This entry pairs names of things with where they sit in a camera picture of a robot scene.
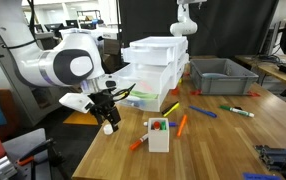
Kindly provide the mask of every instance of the gray storage crate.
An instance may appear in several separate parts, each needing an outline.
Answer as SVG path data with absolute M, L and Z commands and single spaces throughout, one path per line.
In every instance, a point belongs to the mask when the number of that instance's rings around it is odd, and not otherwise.
M 258 76 L 230 59 L 198 59 L 190 61 L 190 76 L 204 95 L 246 95 Z M 205 77 L 204 73 L 226 75 Z

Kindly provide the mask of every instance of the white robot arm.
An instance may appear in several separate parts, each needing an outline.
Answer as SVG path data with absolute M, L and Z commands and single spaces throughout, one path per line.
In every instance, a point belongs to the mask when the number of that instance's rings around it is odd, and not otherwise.
M 177 4 L 179 5 L 177 20 L 179 22 L 172 24 L 170 27 L 173 36 L 194 34 L 197 31 L 197 24 L 190 18 L 189 4 L 205 1 L 207 0 L 177 0 Z
M 21 4 L 22 0 L 0 0 L 0 38 L 13 56 L 18 78 L 38 87 L 81 83 L 83 93 L 68 93 L 60 99 L 61 104 L 84 113 L 90 111 L 97 119 L 104 117 L 116 131 L 120 116 L 111 93 L 116 82 L 104 76 L 91 32 L 75 29 L 53 50 L 43 51 L 26 25 Z M 121 93 L 123 98 L 132 88 Z

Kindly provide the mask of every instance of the red marker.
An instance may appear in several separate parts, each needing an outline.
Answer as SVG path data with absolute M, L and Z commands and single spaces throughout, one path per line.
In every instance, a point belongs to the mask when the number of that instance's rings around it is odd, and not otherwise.
M 130 149 L 133 151 L 134 149 L 136 149 L 140 144 L 142 144 L 143 141 L 147 140 L 148 138 L 148 134 L 145 134 L 144 136 L 142 136 L 139 140 L 135 141 L 135 143 L 133 143 L 130 146 Z
M 161 123 L 158 122 L 158 121 L 155 121 L 155 122 L 153 123 L 153 127 L 154 127 L 154 130 L 160 130 Z

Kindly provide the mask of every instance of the wooden table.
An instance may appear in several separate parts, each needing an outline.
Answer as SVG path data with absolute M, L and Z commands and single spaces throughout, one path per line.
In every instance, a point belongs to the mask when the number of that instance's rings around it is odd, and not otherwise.
M 273 63 L 259 62 L 257 59 L 250 58 L 251 56 L 236 56 L 238 60 L 246 63 L 252 67 L 256 67 L 266 73 L 267 75 L 274 76 L 275 78 L 286 83 L 286 73 L 279 71 L 279 68 Z M 286 60 L 286 55 L 279 56 L 281 59 Z
M 129 146 L 147 133 L 143 122 L 161 113 L 143 112 L 119 106 L 122 121 L 112 135 L 98 132 L 89 150 L 73 174 L 85 179 L 242 179 L 243 172 L 269 172 L 258 158 L 253 145 L 286 148 L 286 103 L 257 84 L 251 90 L 260 97 L 190 95 L 194 86 L 184 77 L 177 96 L 168 93 L 161 109 L 175 101 L 180 107 L 169 121 L 179 123 L 188 116 L 181 137 L 170 128 L 170 152 L 150 153 L 148 141 L 136 150 Z M 194 105 L 218 115 L 216 119 L 189 109 Z M 220 105 L 239 106 L 255 114 L 254 118 L 222 110 Z

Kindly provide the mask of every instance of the orange marker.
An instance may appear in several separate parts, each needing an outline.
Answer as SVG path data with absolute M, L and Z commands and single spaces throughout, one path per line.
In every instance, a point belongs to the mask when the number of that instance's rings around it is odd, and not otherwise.
M 184 116 L 182 118 L 182 121 L 181 121 L 181 124 L 180 124 L 180 127 L 179 127 L 179 130 L 177 131 L 177 134 L 176 134 L 177 137 L 181 136 L 182 129 L 183 129 L 185 123 L 186 123 L 186 119 L 187 119 L 187 116 L 184 114 Z
M 130 149 L 133 151 L 134 149 L 136 149 L 140 144 L 142 144 L 143 141 L 145 141 L 148 138 L 148 134 L 145 134 L 144 136 L 142 136 L 139 140 L 135 141 L 135 143 L 133 143 L 130 146 Z

